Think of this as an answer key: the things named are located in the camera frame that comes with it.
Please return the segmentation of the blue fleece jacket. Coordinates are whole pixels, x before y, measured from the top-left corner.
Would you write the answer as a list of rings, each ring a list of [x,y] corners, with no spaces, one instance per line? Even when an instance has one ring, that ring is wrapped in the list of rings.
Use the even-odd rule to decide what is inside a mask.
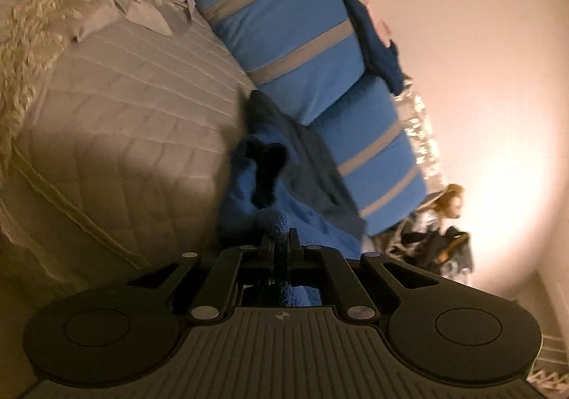
[[[244,102],[246,134],[230,160],[220,232],[256,232],[273,244],[270,299],[263,306],[322,305],[316,288],[290,284],[287,238],[338,250],[350,263],[365,231],[330,150],[313,129],[284,114],[259,90]]]

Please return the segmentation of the right blue striped pillow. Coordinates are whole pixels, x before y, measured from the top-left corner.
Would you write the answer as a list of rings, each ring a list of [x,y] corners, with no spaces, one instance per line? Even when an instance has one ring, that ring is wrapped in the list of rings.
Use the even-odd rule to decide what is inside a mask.
[[[416,155],[381,78],[363,76],[310,127],[327,143],[368,235],[397,224],[426,199]]]

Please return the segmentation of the blue striped pillow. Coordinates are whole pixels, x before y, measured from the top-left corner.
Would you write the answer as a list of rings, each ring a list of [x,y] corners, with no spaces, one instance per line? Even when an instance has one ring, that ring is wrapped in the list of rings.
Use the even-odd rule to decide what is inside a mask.
[[[368,235],[397,224],[426,199],[416,155],[381,78],[363,76],[310,127],[327,143]]]
[[[258,90],[309,124],[363,74],[343,0],[195,0]]]

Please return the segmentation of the brown teddy bear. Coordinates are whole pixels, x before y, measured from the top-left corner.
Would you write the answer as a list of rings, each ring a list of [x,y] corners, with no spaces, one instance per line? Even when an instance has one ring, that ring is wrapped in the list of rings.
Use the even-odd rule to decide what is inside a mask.
[[[465,188],[451,183],[442,196],[433,201],[431,208],[440,220],[456,220],[462,216]]]

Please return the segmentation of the beige floral pillow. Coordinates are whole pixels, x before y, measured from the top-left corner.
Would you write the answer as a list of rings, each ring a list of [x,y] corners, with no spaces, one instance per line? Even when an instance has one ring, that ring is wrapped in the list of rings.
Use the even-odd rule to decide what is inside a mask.
[[[404,76],[403,91],[393,100],[405,134],[415,153],[416,163],[426,184],[427,195],[440,195],[447,189],[447,178],[443,171],[439,146],[424,100],[410,76]]]

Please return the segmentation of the grey quilted bedspread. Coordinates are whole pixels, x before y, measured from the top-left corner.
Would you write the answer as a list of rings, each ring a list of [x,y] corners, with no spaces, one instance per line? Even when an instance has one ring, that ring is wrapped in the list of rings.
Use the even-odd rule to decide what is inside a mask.
[[[1,394],[41,306],[199,252],[252,82],[194,0],[1,0]]]

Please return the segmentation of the navy folded garment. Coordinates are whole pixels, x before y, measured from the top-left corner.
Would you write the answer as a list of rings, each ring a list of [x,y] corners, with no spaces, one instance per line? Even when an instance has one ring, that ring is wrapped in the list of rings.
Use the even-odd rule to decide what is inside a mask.
[[[405,74],[389,28],[383,20],[373,19],[367,0],[343,0],[343,3],[359,40],[366,70],[381,77],[393,95],[400,95]]]

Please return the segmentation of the left blue striped pillow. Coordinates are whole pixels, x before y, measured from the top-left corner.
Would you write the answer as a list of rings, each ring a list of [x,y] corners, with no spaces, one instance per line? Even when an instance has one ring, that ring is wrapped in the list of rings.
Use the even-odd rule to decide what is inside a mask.
[[[343,0],[195,0],[258,90],[309,124],[363,74]]]

